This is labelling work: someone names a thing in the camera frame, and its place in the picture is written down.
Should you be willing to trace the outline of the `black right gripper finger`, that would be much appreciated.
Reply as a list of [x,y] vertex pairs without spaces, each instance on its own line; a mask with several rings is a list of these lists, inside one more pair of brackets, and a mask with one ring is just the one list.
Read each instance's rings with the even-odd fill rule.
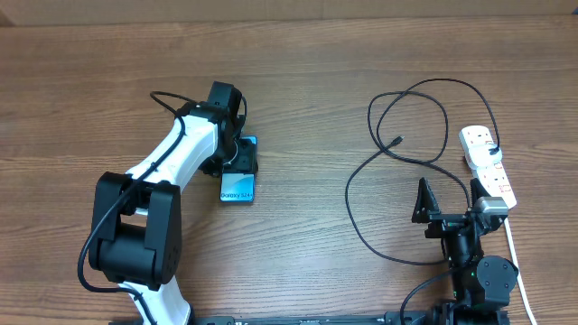
[[471,208],[470,211],[483,211],[491,203],[491,196],[478,178],[470,181],[471,186]]
[[416,203],[412,215],[413,223],[429,223],[432,216],[441,214],[438,202],[426,178],[418,183]]

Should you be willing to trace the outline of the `Samsung Galaxy smartphone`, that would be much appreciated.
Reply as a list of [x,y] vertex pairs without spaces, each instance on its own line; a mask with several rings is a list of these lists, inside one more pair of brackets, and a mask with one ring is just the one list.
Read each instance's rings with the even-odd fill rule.
[[252,203],[255,197],[256,174],[227,173],[221,176],[222,202]]

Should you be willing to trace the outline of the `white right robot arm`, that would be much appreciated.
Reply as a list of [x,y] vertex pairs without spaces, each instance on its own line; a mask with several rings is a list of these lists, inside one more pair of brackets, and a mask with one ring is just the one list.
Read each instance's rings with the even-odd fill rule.
[[453,298],[436,303],[429,311],[405,315],[403,302],[399,319],[412,324],[508,324],[510,293],[517,284],[519,270],[510,260],[484,255],[480,239],[498,230],[508,218],[508,205],[493,197],[478,179],[471,180],[473,206],[462,214],[444,214],[427,179],[419,181],[414,223],[426,224],[424,236],[439,238],[448,261],[448,270],[421,283],[412,297],[431,283],[445,277],[452,280]]

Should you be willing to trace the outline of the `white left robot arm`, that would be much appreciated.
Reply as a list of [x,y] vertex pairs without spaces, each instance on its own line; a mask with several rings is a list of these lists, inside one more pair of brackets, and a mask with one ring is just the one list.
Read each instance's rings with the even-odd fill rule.
[[138,324],[192,324],[176,271],[182,256],[182,192],[197,171],[220,179],[225,203],[255,197],[257,139],[244,135],[247,101],[214,82],[205,101],[188,97],[169,134],[139,164],[96,184],[91,231],[77,276],[90,292],[127,293]]

